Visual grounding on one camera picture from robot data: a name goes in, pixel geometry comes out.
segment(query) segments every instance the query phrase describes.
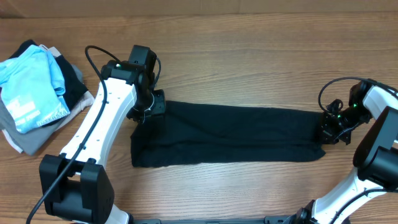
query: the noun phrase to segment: wooden surface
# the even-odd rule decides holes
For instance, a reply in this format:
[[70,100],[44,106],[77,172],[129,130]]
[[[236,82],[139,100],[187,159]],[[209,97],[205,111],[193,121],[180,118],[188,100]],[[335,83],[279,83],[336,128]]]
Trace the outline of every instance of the wooden surface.
[[[56,46],[85,74],[95,94],[98,79],[84,55],[97,45],[127,59],[134,44],[162,61],[158,87],[168,100],[320,111],[317,96],[332,78],[373,78],[398,87],[398,13],[266,14],[208,17],[118,17],[0,20],[0,60],[29,38]],[[108,57],[90,52],[100,67]],[[356,82],[340,82],[322,102],[348,101]],[[24,223],[40,198],[39,163],[57,155],[86,111],[56,132],[36,156],[18,154],[0,138],[0,223]],[[359,127],[349,146],[325,146],[315,162],[250,162],[133,168],[125,120],[109,155],[107,173],[116,205],[136,218],[261,218],[295,213],[322,197],[352,168],[356,146],[370,125]],[[353,223],[396,223],[398,195],[360,208]],[[62,223],[40,209],[34,223]]]
[[396,0],[0,0],[0,17],[397,12]]

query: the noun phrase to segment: robotic arm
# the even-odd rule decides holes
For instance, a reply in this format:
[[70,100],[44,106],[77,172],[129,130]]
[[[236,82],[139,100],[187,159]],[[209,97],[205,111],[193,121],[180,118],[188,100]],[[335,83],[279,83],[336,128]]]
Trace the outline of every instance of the robotic arm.
[[[103,114],[68,175],[45,198],[47,214],[95,224],[340,224],[367,201],[398,187],[398,150],[392,147],[398,135],[398,100],[392,94],[397,93],[389,93],[380,83],[363,80],[352,87],[349,108],[341,111],[341,100],[335,100],[320,123],[323,144],[339,140],[349,144],[352,130],[372,117],[377,119],[357,148],[354,168],[330,193],[311,201],[297,214],[262,220],[133,220],[132,215],[114,205],[114,190],[104,169],[125,116],[143,123],[165,113],[164,92],[154,90],[159,78],[159,74],[156,78],[153,74],[156,60],[149,48],[135,45],[127,62],[110,60],[103,66],[101,76],[108,89]],[[95,102],[73,139],[59,156],[43,158],[39,169],[43,194],[75,155],[103,100],[100,84]],[[80,175],[80,181],[68,178],[74,175]]]

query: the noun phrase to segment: blue cloth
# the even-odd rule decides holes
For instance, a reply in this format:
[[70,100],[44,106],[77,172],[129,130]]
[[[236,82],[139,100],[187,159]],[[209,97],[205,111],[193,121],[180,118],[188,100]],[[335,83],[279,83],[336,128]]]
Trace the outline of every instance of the blue cloth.
[[65,80],[50,52],[31,45],[18,58],[0,63],[1,99],[25,134],[70,114]]

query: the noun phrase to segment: pile of clothes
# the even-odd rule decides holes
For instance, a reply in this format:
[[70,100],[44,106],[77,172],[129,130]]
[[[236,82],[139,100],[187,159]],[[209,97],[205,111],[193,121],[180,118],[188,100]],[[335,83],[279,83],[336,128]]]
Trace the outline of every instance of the pile of clothes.
[[0,129],[28,155],[94,102],[80,70],[55,47],[33,40],[0,63],[0,96]]

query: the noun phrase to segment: black cloth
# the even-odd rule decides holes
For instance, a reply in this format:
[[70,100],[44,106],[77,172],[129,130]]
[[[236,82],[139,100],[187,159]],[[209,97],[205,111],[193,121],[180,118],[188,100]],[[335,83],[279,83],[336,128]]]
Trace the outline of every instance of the black cloth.
[[[21,44],[15,53],[11,55],[10,58],[19,57],[25,50],[31,46],[37,45],[33,40],[27,40]],[[71,111],[73,107],[79,102],[80,98],[85,94],[87,87],[82,84],[82,82],[77,79],[76,73],[70,63],[65,59],[63,55],[58,56],[55,61],[61,69],[63,79],[65,80],[65,93],[62,95],[65,100],[69,110]],[[49,124],[44,126],[50,126],[58,122],[60,119],[56,121],[52,121]]]
[[321,113],[168,101],[165,119],[146,119],[131,136],[134,167],[201,162],[314,161]]

